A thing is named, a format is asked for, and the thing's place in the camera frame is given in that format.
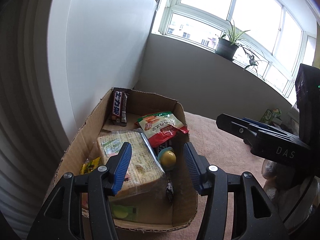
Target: silver bolt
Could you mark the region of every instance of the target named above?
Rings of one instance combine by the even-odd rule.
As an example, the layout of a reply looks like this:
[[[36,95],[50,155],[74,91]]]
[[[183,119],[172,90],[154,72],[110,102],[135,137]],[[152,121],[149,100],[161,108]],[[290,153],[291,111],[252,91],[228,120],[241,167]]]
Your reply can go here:
[[[245,171],[245,172],[243,173],[243,176],[245,176],[245,177],[248,178],[248,179],[252,178],[252,174],[251,174],[250,172],[248,172],[248,171]]]
[[[100,166],[98,167],[98,171],[106,171],[107,167],[106,166]]]
[[[218,167],[215,166],[215,165],[210,165],[209,166],[209,171],[217,171],[218,170]]]
[[[67,172],[67,173],[63,174],[63,177],[65,179],[70,179],[72,177],[72,173],[71,172]]]

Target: gloved hand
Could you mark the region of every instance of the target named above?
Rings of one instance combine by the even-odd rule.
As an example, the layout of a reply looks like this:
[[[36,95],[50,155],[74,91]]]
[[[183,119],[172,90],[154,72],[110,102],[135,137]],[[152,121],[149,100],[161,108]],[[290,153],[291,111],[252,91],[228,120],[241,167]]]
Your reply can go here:
[[[302,184],[290,188],[295,169],[269,160],[264,160],[261,174],[267,180],[263,189],[275,205],[281,219],[284,220],[303,194],[311,177],[305,178]],[[289,234],[307,220],[318,193],[319,183],[313,178],[306,195],[284,223]]]

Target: building window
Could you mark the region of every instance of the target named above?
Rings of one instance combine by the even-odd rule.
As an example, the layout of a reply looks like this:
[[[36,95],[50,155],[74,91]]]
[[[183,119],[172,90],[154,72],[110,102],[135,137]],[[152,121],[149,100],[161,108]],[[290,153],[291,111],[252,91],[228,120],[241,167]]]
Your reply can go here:
[[[163,35],[173,23],[180,30],[188,23],[184,29],[188,33],[176,31],[174,35],[215,49],[218,38],[230,27],[228,21],[234,21],[240,30],[250,30],[241,42],[259,56],[259,65],[248,70],[286,98],[293,94],[300,63],[311,65],[313,61],[316,39],[305,33],[279,0],[169,0],[168,4],[159,28]],[[235,62],[249,65],[241,50],[235,53]]]
[[[201,44],[208,47],[209,41],[202,39]]]
[[[169,29],[168,29],[168,34],[172,34],[172,33],[173,33],[173,31],[174,31],[174,29],[173,29],[173,28],[169,28]]]
[[[189,33],[183,33],[182,38],[190,39]]]

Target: black flower pot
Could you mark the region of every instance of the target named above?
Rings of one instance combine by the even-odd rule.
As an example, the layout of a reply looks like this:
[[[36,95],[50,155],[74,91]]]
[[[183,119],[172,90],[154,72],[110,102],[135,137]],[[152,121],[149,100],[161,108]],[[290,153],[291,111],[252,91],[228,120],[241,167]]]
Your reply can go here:
[[[232,61],[237,49],[236,44],[231,45],[230,41],[220,39],[215,53]]]

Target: round yellow object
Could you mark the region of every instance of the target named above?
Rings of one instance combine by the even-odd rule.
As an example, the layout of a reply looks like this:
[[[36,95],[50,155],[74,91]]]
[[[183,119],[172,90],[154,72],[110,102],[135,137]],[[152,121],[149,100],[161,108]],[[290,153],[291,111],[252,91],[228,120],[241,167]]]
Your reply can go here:
[[[114,214],[117,218],[123,219],[123,218],[126,218],[126,217],[127,217],[128,212],[123,211],[123,210],[120,210],[120,209],[115,209],[115,210],[113,211],[113,214]]]
[[[176,156],[172,151],[165,151],[160,158],[160,163],[165,168],[172,167],[176,164]]]

